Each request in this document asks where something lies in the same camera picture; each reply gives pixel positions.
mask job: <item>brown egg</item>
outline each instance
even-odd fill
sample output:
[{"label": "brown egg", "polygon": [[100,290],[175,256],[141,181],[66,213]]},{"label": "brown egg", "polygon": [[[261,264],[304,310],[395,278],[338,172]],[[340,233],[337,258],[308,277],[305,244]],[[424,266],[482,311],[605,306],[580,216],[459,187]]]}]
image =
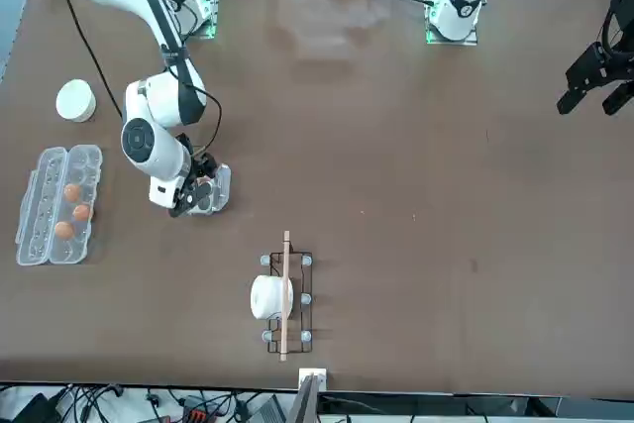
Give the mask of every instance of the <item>brown egg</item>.
[{"label": "brown egg", "polygon": [[72,217],[80,222],[85,222],[90,218],[90,206],[85,203],[77,205],[72,211]]},{"label": "brown egg", "polygon": [[69,202],[76,202],[81,197],[81,187],[76,183],[70,183],[63,188],[63,196]]},{"label": "brown egg", "polygon": [[68,222],[58,222],[55,225],[55,235],[62,240],[70,240],[75,235],[72,225]]}]

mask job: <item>wooden stick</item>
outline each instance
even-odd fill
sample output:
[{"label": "wooden stick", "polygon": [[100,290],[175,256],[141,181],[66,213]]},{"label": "wooden stick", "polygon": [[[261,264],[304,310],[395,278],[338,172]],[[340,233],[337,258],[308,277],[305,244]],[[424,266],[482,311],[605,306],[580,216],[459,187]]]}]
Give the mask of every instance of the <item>wooden stick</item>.
[{"label": "wooden stick", "polygon": [[281,351],[279,359],[286,362],[288,341],[288,262],[290,260],[290,232],[284,232],[284,261],[281,273]]}]

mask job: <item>white roll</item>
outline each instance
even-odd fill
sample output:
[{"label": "white roll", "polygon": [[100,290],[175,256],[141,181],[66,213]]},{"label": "white roll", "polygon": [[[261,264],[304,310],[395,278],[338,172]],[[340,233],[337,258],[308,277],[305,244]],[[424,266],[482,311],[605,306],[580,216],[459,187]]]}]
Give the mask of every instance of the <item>white roll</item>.
[{"label": "white roll", "polygon": [[71,79],[57,94],[55,107],[63,119],[83,123],[95,112],[97,100],[88,83],[83,79]]},{"label": "white roll", "polygon": [[[260,275],[251,286],[251,312],[256,319],[281,318],[282,278]],[[288,317],[293,304],[293,284],[288,281]]]}]

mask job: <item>brown table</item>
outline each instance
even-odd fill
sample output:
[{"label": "brown table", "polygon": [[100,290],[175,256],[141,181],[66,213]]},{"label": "brown table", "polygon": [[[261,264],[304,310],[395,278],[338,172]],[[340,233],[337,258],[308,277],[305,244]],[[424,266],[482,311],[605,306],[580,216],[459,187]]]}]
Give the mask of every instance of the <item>brown table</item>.
[{"label": "brown table", "polygon": [[[0,378],[293,387],[326,367],[332,389],[633,397],[634,109],[555,108],[609,0],[488,1],[458,48],[425,45],[401,0],[222,0],[190,49],[231,201],[172,220],[63,0],[29,0],[0,85]],[[120,96],[161,69],[141,20],[74,2]],[[54,109],[73,77],[88,124]],[[29,170],[82,143],[105,157],[87,259],[17,266]],[[315,255],[315,344],[281,364],[249,292],[285,229]]]}]

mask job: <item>egg carton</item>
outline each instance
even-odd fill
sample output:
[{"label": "egg carton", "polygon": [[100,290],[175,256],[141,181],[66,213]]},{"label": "egg carton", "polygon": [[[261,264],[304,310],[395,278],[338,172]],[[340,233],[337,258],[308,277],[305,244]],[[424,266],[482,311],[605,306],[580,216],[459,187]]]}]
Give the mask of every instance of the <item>egg carton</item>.
[{"label": "egg carton", "polygon": [[[93,145],[75,146],[68,152],[50,148],[40,155],[20,206],[18,264],[76,264],[86,257],[102,162],[101,150]],[[64,194],[67,185],[79,187],[76,200],[73,194]],[[73,216],[77,205],[82,204],[90,211],[87,220]],[[55,233],[58,224],[71,234],[70,238]]]}]

